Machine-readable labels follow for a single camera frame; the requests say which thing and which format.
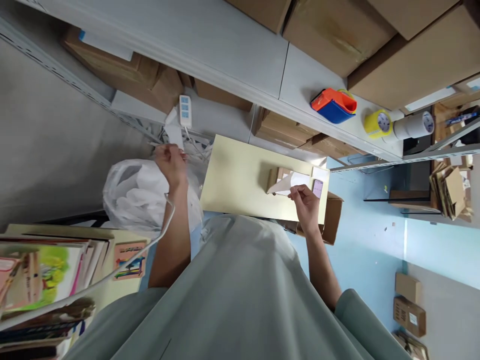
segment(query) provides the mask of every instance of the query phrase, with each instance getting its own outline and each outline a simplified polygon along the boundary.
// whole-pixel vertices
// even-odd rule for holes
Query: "smartphone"
[[[322,195],[322,188],[324,187],[324,182],[320,180],[313,181],[313,190],[312,192],[316,195],[317,198],[320,199]]]

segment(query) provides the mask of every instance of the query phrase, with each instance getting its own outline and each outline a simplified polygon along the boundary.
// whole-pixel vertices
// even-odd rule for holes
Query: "white wall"
[[[480,229],[408,219],[404,260],[480,289]]]
[[[478,360],[480,290],[410,263],[408,274],[423,286],[426,335],[419,340],[430,360]]]
[[[110,166],[145,158],[136,130],[0,40],[0,232],[102,209]]]

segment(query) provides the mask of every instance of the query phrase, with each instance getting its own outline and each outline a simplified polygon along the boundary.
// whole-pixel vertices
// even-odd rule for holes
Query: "blue floor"
[[[339,166],[328,159],[327,166]],[[393,170],[373,175],[347,171],[332,173],[329,191],[340,196],[343,207],[334,246],[327,246],[333,269],[343,290],[353,288],[389,331],[399,325],[393,320],[395,272],[404,269],[405,218],[400,210],[384,202],[364,202],[379,198],[390,185]],[[206,218],[217,215],[206,212]],[[199,251],[200,227],[191,234],[192,258]],[[287,233],[298,252],[305,273],[309,274],[307,246],[303,237]],[[147,257],[146,276],[140,290],[147,288],[153,256]]]

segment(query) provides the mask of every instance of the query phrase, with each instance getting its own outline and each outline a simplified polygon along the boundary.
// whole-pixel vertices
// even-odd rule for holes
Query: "white cable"
[[[147,246],[145,246],[142,250],[140,250],[139,252],[137,252],[135,255],[133,255],[130,259],[128,259],[128,261],[123,264],[122,266],[120,266],[119,268],[113,270],[113,272],[111,272],[110,274],[108,274],[107,276],[105,276],[102,280],[96,282],[95,284],[93,284],[92,286],[89,286],[87,287],[86,289],[72,295],[72,296],[69,296],[69,297],[66,297],[64,299],[61,299],[59,301],[55,301],[49,305],[46,305],[46,306],[43,306],[43,307],[40,307],[38,308],[37,310],[32,310],[32,311],[26,311],[18,316],[15,316],[15,317],[12,317],[12,318],[9,318],[5,321],[2,321],[0,322],[0,331],[3,331],[5,329],[8,329],[8,328],[11,328],[11,327],[14,327],[18,324],[21,324],[21,323],[24,323],[28,320],[31,320],[31,319],[34,319],[36,317],[39,317],[40,315],[43,315],[43,314],[46,314],[46,313],[49,313],[53,310],[56,310],[56,309],[60,309],[60,308],[63,308],[64,306],[67,306],[71,303],[73,303],[74,301],[80,299],[80,298],[83,298],[85,295],[87,295],[88,293],[92,292],[93,290],[96,290],[98,288],[100,288],[101,286],[103,286],[108,280],[110,280],[111,278],[113,278],[117,273],[125,270],[131,263],[134,262],[135,259],[137,259],[140,255],[142,255],[144,252],[146,252],[148,249],[150,249],[153,245],[155,245],[156,243],[159,242],[159,240],[161,238],[164,237],[165,233],[167,232],[167,229],[169,228],[169,225],[170,225],[170,221],[172,221],[172,217],[174,216],[174,212],[175,212],[175,205],[170,201],[169,197],[168,197],[168,194],[165,193],[165,198],[166,198],[166,201],[167,203],[170,204],[171,206],[171,213],[170,213],[170,216],[168,217],[168,220],[166,221],[165,223],[165,226],[163,227],[163,229],[161,230],[161,233],[160,235],[152,240]]]
[[[187,136],[188,140],[190,140],[190,142],[193,145],[193,147],[195,148],[196,152],[200,154],[200,156],[203,158],[204,161],[208,161],[207,158],[204,156],[204,154],[195,145],[195,141],[190,138],[190,134],[189,134],[189,131],[188,131],[187,127],[185,126],[184,128],[185,128],[186,136]]]

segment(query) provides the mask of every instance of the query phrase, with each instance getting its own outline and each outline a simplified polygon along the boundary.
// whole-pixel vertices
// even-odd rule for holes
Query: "hand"
[[[155,148],[155,163],[168,181],[170,190],[188,185],[186,159],[187,154],[175,144]]]
[[[312,190],[310,190],[307,185],[292,186],[288,197],[295,202],[296,214],[302,230],[308,235],[320,232],[320,199],[312,192]]]

